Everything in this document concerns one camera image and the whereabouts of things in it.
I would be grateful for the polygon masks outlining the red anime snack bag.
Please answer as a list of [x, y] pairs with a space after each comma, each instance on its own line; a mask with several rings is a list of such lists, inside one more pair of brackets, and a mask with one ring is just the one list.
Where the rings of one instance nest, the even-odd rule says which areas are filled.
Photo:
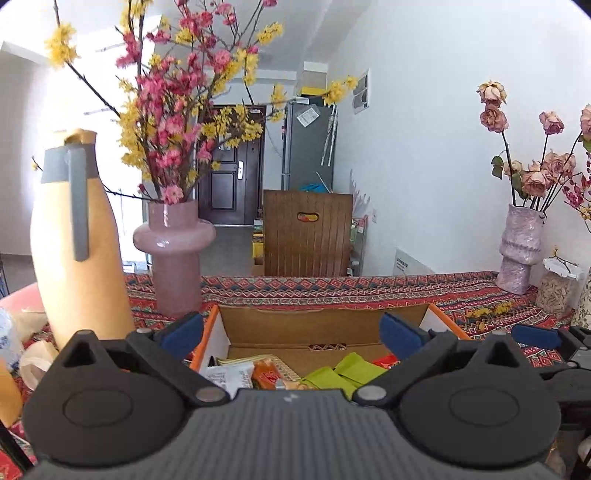
[[400, 363], [400, 360], [394, 354], [387, 355], [387, 356], [384, 356], [380, 359], [373, 361], [374, 365], [377, 365], [377, 366], [387, 369], [387, 370], [393, 368], [394, 366], [398, 365], [399, 363]]

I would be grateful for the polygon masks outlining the green snack packet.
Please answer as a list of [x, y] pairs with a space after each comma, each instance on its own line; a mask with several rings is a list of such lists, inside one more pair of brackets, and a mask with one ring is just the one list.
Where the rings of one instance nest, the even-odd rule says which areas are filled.
[[356, 353], [349, 353], [334, 368], [335, 373], [345, 379], [356, 388], [362, 387], [387, 372], [383, 367], [377, 366], [363, 359]]
[[339, 376], [329, 367], [322, 367], [301, 379], [301, 382], [317, 390], [342, 390], [346, 398], [352, 399], [356, 391], [356, 385], [346, 378]]

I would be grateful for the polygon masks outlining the oat crisp snack packet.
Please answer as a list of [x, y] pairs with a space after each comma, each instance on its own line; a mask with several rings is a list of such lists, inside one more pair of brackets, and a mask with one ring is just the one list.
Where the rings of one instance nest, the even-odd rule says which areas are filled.
[[231, 398], [235, 398], [239, 390], [253, 388], [253, 370], [253, 363], [246, 361], [206, 367], [200, 375], [221, 387]]

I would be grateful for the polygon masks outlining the orange striped snack bar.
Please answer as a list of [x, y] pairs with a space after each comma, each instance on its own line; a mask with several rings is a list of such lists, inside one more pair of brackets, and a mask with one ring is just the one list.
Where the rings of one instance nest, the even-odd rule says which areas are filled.
[[290, 382], [297, 384], [301, 381], [301, 376], [276, 355], [261, 354], [238, 359], [217, 359], [216, 365], [233, 365], [245, 362], [250, 362], [253, 365], [252, 385], [256, 389], [274, 390], [277, 381], [281, 381], [284, 386]]

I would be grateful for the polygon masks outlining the fallen yellow petals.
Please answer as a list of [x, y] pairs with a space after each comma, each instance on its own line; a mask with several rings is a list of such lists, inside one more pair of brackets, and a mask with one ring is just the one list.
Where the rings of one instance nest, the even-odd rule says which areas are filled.
[[480, 307], [468, 310], [465, 314], [466, 324], [473, 326], [479, 332], [487, 329], [487, 324], [495, 318], [508, 314], [514, 307], [512, 302], [502, 302], [490, 307]]

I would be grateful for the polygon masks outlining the floral white vase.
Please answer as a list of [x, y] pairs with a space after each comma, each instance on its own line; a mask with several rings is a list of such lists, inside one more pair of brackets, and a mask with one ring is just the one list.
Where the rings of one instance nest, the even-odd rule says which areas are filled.
[[588, 274], [571, 324], [591, 329], [591, 274]]

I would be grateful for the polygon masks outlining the red cardboard snack box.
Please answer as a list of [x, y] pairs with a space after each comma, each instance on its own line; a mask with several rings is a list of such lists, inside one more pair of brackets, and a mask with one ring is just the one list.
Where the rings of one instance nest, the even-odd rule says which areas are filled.
[[201, 373], [218, 360], [271, 356], [283, 362], [283, 372], [295, 379], [334, 367], [349, 353], [372, 363], [391, 353], [380, 337], [380, 320], [386, 314], [421, 331], [450, 331], [461, 340], [469, 338], [434, 304], [311, 310], [215, 305], [204, 321], [204, 336], [193, 350], [190, 368]]

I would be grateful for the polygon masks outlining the pink glass vase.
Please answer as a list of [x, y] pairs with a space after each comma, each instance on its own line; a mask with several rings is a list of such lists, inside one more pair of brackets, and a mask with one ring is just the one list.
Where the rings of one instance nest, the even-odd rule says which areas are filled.
[[198, 217], [198, 203], [148, 204], [147, 221], [133, 233], [134, 246], [151, 258], [158, 311], [180, 317], [200, 309], [199, 254], [216, 237], [214, 225]]

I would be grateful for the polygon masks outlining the yellow thermos jug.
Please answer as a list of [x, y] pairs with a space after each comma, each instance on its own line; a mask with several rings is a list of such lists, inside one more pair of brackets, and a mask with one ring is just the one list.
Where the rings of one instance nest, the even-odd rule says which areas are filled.
[[101, 340], [134, 329], [118, 231], [99, 177], [96, 133], [59, 132], [44, 154], [30, 246], [40, 297], [59, 349], [79, 330]]

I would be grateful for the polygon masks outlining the crumpled paper cup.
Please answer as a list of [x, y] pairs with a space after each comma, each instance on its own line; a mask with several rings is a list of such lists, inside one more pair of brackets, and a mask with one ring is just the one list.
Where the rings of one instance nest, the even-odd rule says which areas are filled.
[[47, 341], [37, 341], [26, 348], [20, 358], [19, 374], [29, 390], [37, 388], [57, 356], [58, 351]]

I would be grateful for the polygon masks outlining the textured pink vase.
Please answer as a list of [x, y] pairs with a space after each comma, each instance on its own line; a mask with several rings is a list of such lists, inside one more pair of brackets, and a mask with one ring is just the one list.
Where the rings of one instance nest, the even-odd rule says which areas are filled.
[[523, 295], [530, 286], [531, 269], [541, 259], [544, 216], [537, 210], [508, 206], [499, 252], [502, 256], [496, 285]]

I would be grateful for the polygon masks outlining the wooden chair back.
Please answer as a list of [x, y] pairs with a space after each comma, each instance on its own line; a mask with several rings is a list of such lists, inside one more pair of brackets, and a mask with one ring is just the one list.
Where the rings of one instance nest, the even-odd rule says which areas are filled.
[[349, 264], [353, 196], [263, 192], [266, 276], [343, 277]]

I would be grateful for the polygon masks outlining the dark entrance door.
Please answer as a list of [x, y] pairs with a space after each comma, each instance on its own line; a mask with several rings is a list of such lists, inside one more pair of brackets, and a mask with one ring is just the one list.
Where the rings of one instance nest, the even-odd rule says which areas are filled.
[[198, 182], [198, 213], [214, 225], [249, 226], [259, 214], [263, 187], [264, 133], [235, 148], [220, 146], [218, 170]]

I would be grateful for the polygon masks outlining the dried pink roses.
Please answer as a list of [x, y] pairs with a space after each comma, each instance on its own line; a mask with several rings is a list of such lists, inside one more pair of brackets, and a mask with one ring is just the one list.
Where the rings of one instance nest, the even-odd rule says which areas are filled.
[[550, 206], [563, 196], [571, 208], [583, 219], [590, 218], [590, 161], [577, 164], [576, 150], [590, 153], [590, 106], [581, 110], [575, 139], [564, 141], [565, 150], [553, 148], [554, 139], [563, 134], [566, 125], [554, 110], [538, 115], [541, 146], [528, 155], [511, 147], [508, 138], [509, 120], [504, 107], [508, 94], [505, 86], [488, 80], [476, 89], [483, 110], [480, 124], [490, 133], [500, 137], [502, 150], [491, 159], [491, 174], [510, 184], [510, 204], [546, 215]]

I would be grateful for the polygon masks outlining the red yellow blossom branches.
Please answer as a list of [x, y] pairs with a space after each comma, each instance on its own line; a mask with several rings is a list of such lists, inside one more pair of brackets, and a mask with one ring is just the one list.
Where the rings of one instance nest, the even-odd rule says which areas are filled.
[[276, 2], [259, 1], [249, 21], [238, 20], [228, 1], [178, 1], [175, 25], [161, 18], [146, 25], [148, 1], [126, 1], [116, 31], [125, 51], [116, 61], [130, 68], [121, 79], [120, 109], [107, 108], [121, 128], [123, 164], [140, 171], [135, 199], [165, 206], [185, 203], [197, 182], [221, 168], [218, 147], [235, 148], [263, 137], [264, 126], [286, 117], [291, 99], [276, 84], [266, 112], [252, 115], [252, 100], [216, 106], [214, 100], [235, 78], [256, 82], [263, 46], [283, 35], [283, 24], [260, 25]]

